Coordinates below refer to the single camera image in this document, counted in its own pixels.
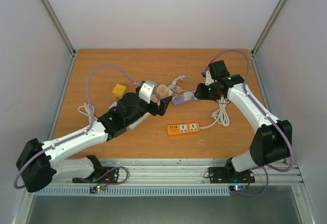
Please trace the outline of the peach cube adapter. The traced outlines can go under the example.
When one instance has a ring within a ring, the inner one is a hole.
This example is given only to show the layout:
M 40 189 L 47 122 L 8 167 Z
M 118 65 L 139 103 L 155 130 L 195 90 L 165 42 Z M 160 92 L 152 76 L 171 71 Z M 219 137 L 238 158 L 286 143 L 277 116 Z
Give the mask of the peach cube adapter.
M 169 89 L 166 85 L 160 84 L 157 86 L 155 91 L 155 96 L 157 99 L 161 100 L 169 96 Z

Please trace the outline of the yellow cube adapter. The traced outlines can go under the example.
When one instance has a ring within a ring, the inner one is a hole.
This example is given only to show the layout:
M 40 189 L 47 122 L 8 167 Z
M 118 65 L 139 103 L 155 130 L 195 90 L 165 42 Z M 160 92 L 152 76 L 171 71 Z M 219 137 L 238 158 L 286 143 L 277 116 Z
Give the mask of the yellow cube adapter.
M 116 84 L 114 89 L 112 90 L 112 95 L 115 99 L 115 101 L 118 101 L 122 99 L 122 97 L 128 92 L 128 87 L 121 85 L 121 84 Z

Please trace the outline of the long white power strip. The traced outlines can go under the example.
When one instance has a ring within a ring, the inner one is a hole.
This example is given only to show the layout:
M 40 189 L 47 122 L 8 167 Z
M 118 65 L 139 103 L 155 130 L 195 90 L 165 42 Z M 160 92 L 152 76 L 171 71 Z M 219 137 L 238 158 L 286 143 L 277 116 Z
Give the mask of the long white power strip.
M 184 81 L 186 79 L 185 75 L 180 75 L 178 77 L 176 77 L 168 87 L 169 89 L 169 95 L 172 96 L 172 98 L 174 98 L 175 96 L 177 96 L 180 92 L 181 92 L 181 88 L 180 87 L 176 87 L 177 82 L 179 80 Z M 144 120 L 146 120 L 148 117 L 150 116 L 149 113 L 145 113 L 141 118 L 139 118 L 136 122 L 134 122 L 133 124 L 131 124 L 128 128 L 133 130 L 135 129 L 138 125 L 140 125 Z

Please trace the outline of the white usb charger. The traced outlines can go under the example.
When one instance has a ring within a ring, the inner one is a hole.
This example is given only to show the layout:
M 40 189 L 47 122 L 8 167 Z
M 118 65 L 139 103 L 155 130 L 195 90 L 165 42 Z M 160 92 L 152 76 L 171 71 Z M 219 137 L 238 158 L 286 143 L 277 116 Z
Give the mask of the white usb charger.
M 191 92 L 191 91 L 183 93 L 183 100 L 184 101 L 189 101 L 189 100 L 192 99 L 192 97 L 193 97 L 193 92 Z

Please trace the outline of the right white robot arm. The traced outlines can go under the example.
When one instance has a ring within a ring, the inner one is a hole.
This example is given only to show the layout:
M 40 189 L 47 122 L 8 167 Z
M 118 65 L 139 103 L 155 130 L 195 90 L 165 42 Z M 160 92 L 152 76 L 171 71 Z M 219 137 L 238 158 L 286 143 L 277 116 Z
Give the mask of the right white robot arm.
M 248 151 L 227 160 L 225 174 L 230 181 L 278 160 L 289 158 L 293 164 L 292 125 L 288 120 L 281 121 L 265 108 L 239 74 L 229 73 L 224 61 L 210 63 L 202 75 L 206 81 L 198 84 L 195 97 L 212 101 L 225 98 L 242 112 L 255 133 Z

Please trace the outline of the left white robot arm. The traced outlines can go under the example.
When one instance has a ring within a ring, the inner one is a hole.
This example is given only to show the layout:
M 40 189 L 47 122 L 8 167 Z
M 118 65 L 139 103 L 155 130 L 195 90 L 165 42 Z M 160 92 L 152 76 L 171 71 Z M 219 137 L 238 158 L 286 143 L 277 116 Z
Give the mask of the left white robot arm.
M 116 106 L 80 130 L 50 141 L 29 140 L 16 161 L 18 175 L 14 188 L 20 189 L 17 184 L 19 178 L 24 183 L 22 187 L 30 193 L 45 188 L 60 174 L 55 167 L 61 161 L 90 146 L 120 136 L 146 113 L 163 116 L 171 101 L 172 97 L 168 96 L 159 103 L 146 102 L 137 93 L 126 93 Z

